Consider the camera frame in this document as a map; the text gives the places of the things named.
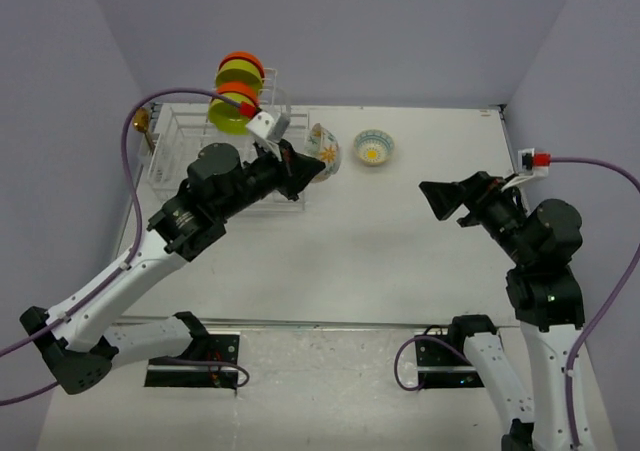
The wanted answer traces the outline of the white floral patterned bowl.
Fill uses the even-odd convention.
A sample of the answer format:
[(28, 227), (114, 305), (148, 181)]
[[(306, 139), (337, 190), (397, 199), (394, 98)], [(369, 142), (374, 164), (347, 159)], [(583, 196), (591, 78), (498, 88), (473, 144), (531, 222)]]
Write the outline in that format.
[(303, 153), (322, 161), (325, 168), (312, 179), (312, 183), (320, 183), (336, 175), (341, 166), (342, 150), (337, 138), (320, 123), (309, 130)]

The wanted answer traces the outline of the blue yellow patterned bowl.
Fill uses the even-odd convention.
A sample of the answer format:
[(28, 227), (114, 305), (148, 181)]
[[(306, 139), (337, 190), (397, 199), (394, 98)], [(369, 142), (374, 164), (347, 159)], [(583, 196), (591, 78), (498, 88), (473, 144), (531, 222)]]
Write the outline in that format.
[(355, 157), (366, 166), (381, 166), (394, 155), (396, 143), (394, 138), (378, 129), (359, 132), (353, 139)]

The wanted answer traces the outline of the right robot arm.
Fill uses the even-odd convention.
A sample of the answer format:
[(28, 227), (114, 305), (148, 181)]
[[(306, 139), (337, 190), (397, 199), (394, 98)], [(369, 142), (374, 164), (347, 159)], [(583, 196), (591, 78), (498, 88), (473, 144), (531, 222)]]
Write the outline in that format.
[(506, 291), (529, 356), (525, 389), (486, 315), (453, 318), (442, 344), (456, 363), (475, 369), (501, 422), (503, 450), (593, 450), (579, 355), (583, 296), (569, 263), (582, 245), (582, 218), (570, 204), (548, 199), (524, 209), (519, 178), (477, 172), (458, 182), (423, 181), (419, 188), (444, 221), (464, 207), (461, 227), (481, 226), (512, 260)]

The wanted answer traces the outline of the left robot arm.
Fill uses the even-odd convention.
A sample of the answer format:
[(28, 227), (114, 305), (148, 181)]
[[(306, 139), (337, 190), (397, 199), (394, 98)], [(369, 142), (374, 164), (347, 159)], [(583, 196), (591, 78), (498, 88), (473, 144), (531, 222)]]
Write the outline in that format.
[(204, 147), (177, 194), (149, 219), (127, 253), (64, 302), (22, 314), (21, 324), (67, 394), (85, 392), (111, 370), (134, 362), (203, 360), (210, 335), (190, 312), (131, 328), (115, 321), (154, 285), (222, 238), (231, 217), (274, 191), (297, 200), (325, 168), (286, 140), (278, 148), (277, 154), (258, 150), (254, 161), (244, 162), (230, 144)]

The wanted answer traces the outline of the front green bowl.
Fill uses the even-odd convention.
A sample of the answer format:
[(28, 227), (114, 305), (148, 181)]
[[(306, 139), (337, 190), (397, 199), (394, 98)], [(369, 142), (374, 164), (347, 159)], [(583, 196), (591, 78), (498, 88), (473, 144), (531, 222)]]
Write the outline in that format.
[(239, 109), (220, 99), (213, 99), (208, 108), (208, 121), (220, 132), (229, 135), (246, 135), (250, 118), (240, 113)]

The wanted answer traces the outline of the green bowl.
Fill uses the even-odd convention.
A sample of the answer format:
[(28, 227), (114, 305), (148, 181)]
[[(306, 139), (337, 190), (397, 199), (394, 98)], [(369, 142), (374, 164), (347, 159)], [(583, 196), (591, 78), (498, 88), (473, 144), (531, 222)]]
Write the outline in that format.
[(246, 135), (250, 118), (240, 113), (239, 109), (220, 99), (213, 99), (208, 108), (208, 121), (220, 132), (229, 135)]
[(264, 84), (264, 70), (261, 66), (246, 59), (236, 58), (223, 62), (215, 78), (217, 87), (231, 82), (240, 82), (258, 94)]

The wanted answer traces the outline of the front orange bowl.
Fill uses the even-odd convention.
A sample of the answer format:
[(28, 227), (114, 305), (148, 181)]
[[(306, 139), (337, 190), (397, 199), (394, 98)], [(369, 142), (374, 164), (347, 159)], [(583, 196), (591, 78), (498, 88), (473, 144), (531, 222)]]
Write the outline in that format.
[(258, 95), (254, 89), (239, 81), (231, 81), (219, 85), (216, 92), (236, 102), (249, 103), (253, 107), (259, 106)]

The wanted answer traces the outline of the orange bowl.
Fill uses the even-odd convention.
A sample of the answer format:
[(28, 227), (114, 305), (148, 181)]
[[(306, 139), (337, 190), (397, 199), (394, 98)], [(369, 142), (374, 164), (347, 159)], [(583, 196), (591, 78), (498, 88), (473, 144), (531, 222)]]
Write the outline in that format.
[(234, 51), (227, 54), (220, 62), (218, 69), (221, 69), (227, 62), (233, 60), (243, 60), (248, 63), (251, 63), (256, 70), (259, 72), (262, 78), (265, 77), (265, 68), (262, 62), (253, 54), (246, 51)]
[(254, 89), (239, 81), (231, 81), (219, 85), (216, 92), (236, 102), (249, 103), (253, 107), (259, 106), (258, 95)]

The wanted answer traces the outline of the rear green bowl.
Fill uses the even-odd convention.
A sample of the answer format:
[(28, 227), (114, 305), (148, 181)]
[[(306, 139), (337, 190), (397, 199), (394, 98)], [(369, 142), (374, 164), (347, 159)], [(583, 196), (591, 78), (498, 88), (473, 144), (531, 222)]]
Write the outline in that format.
[(261, 66), (246, 59), (236, 58), (223, 62), (215, 78), (217, 87), (231, 82), (240, 82), (258, 94), (264, 84), (264, 70)]

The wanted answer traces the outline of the rear orange bowl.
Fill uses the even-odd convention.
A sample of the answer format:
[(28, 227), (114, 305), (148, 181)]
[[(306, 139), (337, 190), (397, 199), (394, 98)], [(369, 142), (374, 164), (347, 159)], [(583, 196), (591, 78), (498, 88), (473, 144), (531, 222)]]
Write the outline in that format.
[(253, 54), (246, 51), (234, 51), (227, 54), (220, 62), (218, 69), (221, 69), (227, 62), (233, 60), (243, 60), (248, 63), (251, 63), (256, 70), (259, 72), (262, 78), (265, 77), (265, 68), (262, 62)]

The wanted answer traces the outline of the brass wooden utensil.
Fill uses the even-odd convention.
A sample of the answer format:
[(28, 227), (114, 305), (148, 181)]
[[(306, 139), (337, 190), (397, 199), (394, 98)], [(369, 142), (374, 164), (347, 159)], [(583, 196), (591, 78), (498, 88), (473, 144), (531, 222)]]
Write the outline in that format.
[(139, 107), (133, 115), (132, 126), (143, 136), (149, 152), (153, 154), (156, 149), (156, 144), (150, 131), (150, 121), (151, 117), (149, 110), (145, 107)]

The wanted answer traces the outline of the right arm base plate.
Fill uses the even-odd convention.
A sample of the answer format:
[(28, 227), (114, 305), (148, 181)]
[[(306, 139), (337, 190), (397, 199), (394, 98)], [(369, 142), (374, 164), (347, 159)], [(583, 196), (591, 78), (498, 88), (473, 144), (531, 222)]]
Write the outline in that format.
[(419, 390), (484, 387), (476, 370), (444, 346), (423, 340), (414, 347)]

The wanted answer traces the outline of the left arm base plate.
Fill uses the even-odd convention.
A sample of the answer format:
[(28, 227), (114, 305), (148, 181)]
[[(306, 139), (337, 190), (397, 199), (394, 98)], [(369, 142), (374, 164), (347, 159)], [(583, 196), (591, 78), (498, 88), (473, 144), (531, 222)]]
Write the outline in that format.
[(240, 335), (238, 333), (211, 334), (191, 345), (179, 360), (198, 362), (198, 366), (176, 365), (165, 358), (148, 361), (144, 386), (147, 388), (231, 389), (237, 390), (244, 381), (233, 367), (203, 366), (203, 362), (238, 363)]

